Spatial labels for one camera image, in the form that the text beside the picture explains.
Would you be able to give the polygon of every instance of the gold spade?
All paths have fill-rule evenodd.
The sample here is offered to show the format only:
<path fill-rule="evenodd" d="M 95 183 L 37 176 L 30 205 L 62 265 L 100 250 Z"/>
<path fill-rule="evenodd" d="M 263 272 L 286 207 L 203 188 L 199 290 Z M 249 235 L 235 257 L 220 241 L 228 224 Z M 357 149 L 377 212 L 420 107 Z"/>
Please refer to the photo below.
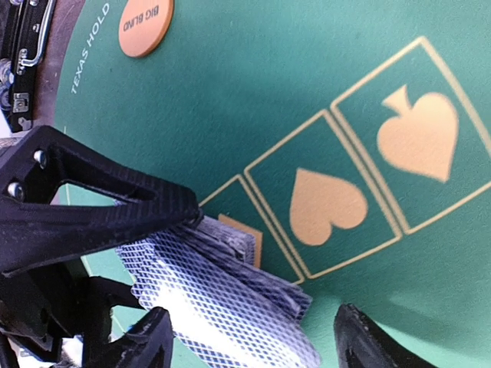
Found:
<path fill-rule="evenodd" d="M 399 114 L 378 131 L 378 149 L 384 159 L 403 171 L 446 182 L 459 130 L 459 116 L 452 102 L 432 92 L 411 106 L 404 85 L 383 105 Z"/>
<path fill-rule="evenodd" d="M 169 29 L 174 0 L 129 0 L 120 20 L 121 50 L 132 58 L 155 50 Z"/>
<path fill-rule="evenodd" d="M 363 193 L 346 180 L 298 168 L 290 205 L 290 224 L 304 244 L 323 245 L 332 226 L 349 229 L 367 217 Z"/>

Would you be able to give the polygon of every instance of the black plastic bracket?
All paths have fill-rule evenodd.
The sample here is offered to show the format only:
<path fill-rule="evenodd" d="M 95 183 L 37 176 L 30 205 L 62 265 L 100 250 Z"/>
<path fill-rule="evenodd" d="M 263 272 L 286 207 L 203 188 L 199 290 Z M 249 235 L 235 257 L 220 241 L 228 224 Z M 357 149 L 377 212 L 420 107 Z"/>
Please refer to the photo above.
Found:
<path fill-rule="evenodd" d="M 93 360 L 107 349 L 112 320 L 110 311 L 117 305 L 143 309 L 128 285 L 106 278 L 88 278 L 81 285 L 84 295 L 79 315 L 79 330 L 84 336 L 83 363 Z"/>
<path fill-rule="evenodd" d="M 65 183 L 125 204 L 50 205 Z M 0 155 L 0 272 L 7 277 L 202 217 L 191 189 L 119 165 L 49 126 Z"/>
<path fill-rule="evenodd" d="M 173 338 L 169 312 L 156 307 L 84 368 L 170 368 Z"/>
<path fill-rule="evenodd" d="M 353 304 L 342 304 L 334 319 L 339 368 L 398 368 L 432 364 L 402 347 Z"/>
<path fill-rule="evenodd" d="M 19 368 L 17 357 L 8 342 L 8 338 L 0 332 L 0 366 L 5 368 Z"/>

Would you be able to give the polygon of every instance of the black mount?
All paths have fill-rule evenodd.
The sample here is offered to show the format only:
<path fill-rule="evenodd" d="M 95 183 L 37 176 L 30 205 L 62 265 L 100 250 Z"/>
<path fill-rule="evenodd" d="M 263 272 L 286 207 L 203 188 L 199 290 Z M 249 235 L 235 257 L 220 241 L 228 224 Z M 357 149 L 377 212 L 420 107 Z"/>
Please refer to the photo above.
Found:
<path fill-rule="evenodd" d="M 36 75 L 48 44 L 55 6 L 56 0 L 10 4 L 0 50 L 0 107 L 13 133 L 32 128 Z"/>
<path fill-rule="evenodd" d="M 353 304 L 342 304 L 334 319 L 339 368 L 435 368 L 401 346 Z"/>
<path fill-rule="evenodd" d="M 65 183 L 123 205 L 51 205 Z M 90 278 L 81 256 L 202 217 L 190 189 L 121 166 L 54 128 L 34 128 L 17 145 L 0 149 L 2 368 L 18 366 L 2 343 L 6 337 L 43 361 L 58 362 L 62 339 L 77 335 L 84 339 L 84 367 L 169 367 L 169 314 L 156 308 L 109 344 L 111 308 L 140 305 L 129 285 Z"/>

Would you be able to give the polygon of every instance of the orange button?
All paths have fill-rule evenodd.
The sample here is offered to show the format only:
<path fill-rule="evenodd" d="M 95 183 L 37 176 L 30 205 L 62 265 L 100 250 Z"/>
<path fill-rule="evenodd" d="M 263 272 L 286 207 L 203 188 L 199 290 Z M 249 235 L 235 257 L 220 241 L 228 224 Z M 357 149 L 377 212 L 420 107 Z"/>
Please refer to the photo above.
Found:
<path fill-rule="evenodd" d="M 174 0 L 129 0 L 120 21 L 120 46 L 132 58 L 155 50 L 169 29 Z"/>

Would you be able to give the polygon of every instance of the black 3d printed part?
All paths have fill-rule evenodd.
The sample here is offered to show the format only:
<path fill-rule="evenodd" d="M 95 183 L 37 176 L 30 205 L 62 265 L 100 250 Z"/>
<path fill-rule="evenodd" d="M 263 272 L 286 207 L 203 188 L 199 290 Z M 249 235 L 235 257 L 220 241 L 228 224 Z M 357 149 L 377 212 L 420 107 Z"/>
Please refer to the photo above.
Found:
<path fill-rule="evenodd" d="M 334 319 L 340 368 L 434 368 L 402 347 L 353 304 L 342 304 Z"/>
<path fill-rule="evenodd" d="M 50 205 L 65 183 L 125 204 Z M 7 277 L 201 218 L 190 189 L 121 166 L 49 126 L 0 156 L 0 272 Z"/>

